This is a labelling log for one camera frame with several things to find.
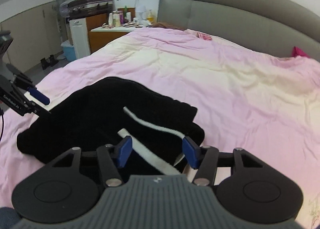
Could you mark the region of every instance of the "yellow bottle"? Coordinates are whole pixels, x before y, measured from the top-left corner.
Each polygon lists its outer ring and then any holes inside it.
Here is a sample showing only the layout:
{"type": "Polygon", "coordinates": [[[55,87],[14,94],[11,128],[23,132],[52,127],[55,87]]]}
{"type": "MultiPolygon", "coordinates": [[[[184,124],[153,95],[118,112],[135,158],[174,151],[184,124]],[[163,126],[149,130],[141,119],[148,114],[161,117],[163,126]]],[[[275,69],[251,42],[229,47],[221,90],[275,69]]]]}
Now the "yellow bottle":
{"type": "Polygon", "coordinates": [[[153,14],[152,14],[152,10],[149,10],[149,14],[147,16],[147,20],[150,22],[150,23],[153,23],[153,21],[155,20],[153,14]]]}

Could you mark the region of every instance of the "brown suitcase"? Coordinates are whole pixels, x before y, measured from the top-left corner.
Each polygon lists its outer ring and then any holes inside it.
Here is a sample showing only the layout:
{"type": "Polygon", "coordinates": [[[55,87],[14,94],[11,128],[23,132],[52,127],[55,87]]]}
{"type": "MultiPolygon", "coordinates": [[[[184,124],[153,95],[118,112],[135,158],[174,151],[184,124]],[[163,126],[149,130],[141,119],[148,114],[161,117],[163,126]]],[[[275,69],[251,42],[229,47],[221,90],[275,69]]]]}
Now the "brown suitcase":
{"type": "Polygon", "coordinates": [[[70,20],[113,11],[112,0],[74,0],[68,4],[70,20]]]}

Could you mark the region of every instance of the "beige wardrobe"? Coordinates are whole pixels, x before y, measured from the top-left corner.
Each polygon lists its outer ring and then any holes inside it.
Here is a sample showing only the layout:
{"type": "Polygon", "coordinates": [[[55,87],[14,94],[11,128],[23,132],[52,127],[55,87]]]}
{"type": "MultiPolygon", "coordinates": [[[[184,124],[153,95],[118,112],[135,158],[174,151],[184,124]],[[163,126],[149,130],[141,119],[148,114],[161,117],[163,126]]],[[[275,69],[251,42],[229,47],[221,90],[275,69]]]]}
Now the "beige wardrobe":
{"type": "MultiPolygon", "coordinates": [[[[62,41],[67,40],[66,28],[61,21],[62,41]]],[[[17,14],[0,23],[2,30],[10,30],[14,38],[3,61],[25,72],[40,63],[40,59],[62,51],[57,26],[57,15],[52,3],[46,3],[17,14]]]]}

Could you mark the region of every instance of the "green bottle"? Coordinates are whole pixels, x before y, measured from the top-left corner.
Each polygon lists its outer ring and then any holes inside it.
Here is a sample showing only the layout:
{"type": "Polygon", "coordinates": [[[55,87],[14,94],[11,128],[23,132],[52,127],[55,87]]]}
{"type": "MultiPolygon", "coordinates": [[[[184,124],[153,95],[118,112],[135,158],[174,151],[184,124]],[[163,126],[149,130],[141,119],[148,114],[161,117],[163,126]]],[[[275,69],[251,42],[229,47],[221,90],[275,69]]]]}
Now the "green bottle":
{"type": "Polygon", "coordinates": [[[123,18],[124,18],[124,22],[127,23],[127,12],[128,12],[128,8],[127,6],[124,7],[124,11],[123,11],[123,18]]]}

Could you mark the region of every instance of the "gray upholstered headboard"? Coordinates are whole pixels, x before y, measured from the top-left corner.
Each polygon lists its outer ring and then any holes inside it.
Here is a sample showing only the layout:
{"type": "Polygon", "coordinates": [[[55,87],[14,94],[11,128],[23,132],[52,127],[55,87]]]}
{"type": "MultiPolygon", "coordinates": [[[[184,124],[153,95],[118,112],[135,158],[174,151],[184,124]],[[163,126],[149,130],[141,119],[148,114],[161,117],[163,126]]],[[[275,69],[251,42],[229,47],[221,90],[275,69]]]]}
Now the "gray upholstered headboard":
{"type": "Polygon", "coordinates": [[[277,57],[298,46],[320,61],[320,17],[289,0],[160,0],[158,22],[277,57]]]}

